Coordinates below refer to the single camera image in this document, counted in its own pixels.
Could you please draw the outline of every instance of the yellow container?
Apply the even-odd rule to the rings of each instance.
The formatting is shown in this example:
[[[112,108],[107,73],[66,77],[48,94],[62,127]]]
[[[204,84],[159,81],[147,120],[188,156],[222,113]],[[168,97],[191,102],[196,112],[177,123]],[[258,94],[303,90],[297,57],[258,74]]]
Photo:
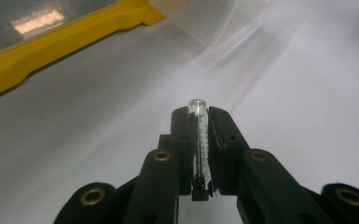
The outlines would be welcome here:
[[[54,9],[40,15],[39,19],[28,21],[35,23],[43,19],[51,25],[52,18],[54,20],[63,18],[60,12]],[[29,22],[24,25],[22,21],[13,21],[11,25],[17,29],[17,32],[24,33],[22,36],[24,41],[7,49],[0,49],[0,93],[20,84],[34,70],[106,35],[117,30],[130,29],[141,23],[151,25],[163,18],[164,16],[145,0],[122,0],[31,37],[27,36],[31,33],[28,28]]]

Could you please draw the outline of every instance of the test tube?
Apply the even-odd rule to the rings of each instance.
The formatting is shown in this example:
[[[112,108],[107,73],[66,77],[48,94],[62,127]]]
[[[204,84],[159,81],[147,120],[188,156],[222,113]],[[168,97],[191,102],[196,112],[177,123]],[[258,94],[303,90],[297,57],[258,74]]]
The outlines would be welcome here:
[[[208,166],[208,109],[205,101],[191,100],[188,103],[188,116],[194,153],[192,197],[193,201],[208,201],[206,183],[210,181],[211,175]]]

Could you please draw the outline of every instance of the transparent plastic box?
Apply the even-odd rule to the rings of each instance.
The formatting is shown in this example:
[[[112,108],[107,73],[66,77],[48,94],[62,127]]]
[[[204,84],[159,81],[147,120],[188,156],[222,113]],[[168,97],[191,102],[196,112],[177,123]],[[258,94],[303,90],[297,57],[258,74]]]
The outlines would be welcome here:
[[[217,46],[260,15],[270,0],[148,0],[207,46]]]

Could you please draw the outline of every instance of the white table surface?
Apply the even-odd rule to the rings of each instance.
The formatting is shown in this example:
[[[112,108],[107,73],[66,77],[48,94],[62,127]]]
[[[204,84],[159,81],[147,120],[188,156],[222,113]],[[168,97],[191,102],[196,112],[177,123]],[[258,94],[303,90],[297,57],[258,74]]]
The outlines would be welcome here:
[[[138,26],[2,95],[0,224],[52,223],[82,186],[132,179],[193,98],[301,185],[359,188],[359,1],[287,1],[245,33],[207,49],[170,21]],[[179,223],[241,223],[235,201],[181,198]]]

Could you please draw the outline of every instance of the yellow tray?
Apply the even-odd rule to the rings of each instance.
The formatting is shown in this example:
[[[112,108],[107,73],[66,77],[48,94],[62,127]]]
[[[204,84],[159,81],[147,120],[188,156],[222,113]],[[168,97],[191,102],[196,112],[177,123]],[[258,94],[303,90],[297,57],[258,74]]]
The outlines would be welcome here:
[[[0,51],[0,93],[34,70],[117,30],[151,25],[164,18],[146,0],[123,0],[45,34]]]

